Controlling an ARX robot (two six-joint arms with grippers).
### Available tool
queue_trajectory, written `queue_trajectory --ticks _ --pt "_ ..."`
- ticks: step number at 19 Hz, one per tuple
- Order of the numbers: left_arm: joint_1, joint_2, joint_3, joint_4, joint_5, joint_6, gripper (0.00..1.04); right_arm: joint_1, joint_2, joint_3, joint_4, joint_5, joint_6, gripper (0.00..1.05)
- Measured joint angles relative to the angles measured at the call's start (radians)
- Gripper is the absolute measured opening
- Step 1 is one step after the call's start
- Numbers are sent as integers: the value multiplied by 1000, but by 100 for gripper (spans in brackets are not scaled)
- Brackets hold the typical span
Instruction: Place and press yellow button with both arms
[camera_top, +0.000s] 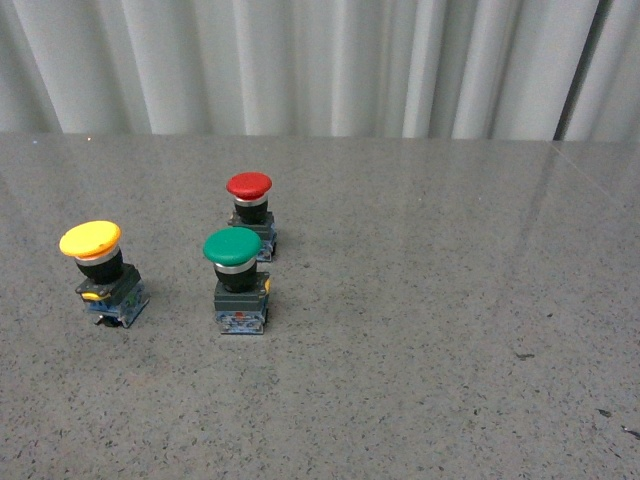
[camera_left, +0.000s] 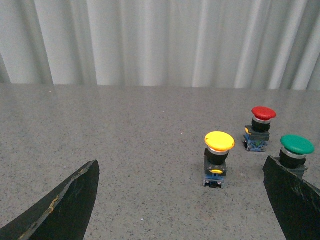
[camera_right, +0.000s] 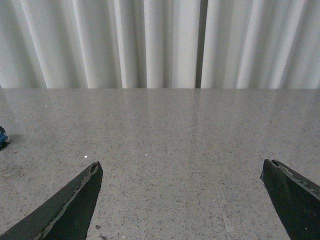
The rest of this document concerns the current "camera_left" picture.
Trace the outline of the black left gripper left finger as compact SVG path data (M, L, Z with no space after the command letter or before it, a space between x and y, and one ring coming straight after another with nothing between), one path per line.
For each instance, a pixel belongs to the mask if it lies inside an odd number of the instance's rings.
M100 178L89 161L35 205L0 229L2 240L82 240L95 206Z

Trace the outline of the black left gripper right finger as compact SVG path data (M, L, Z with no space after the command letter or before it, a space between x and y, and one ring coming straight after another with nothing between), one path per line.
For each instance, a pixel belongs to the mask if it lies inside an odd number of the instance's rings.
M263 166L264 186L287 240L320 238L320 190L269 155Z

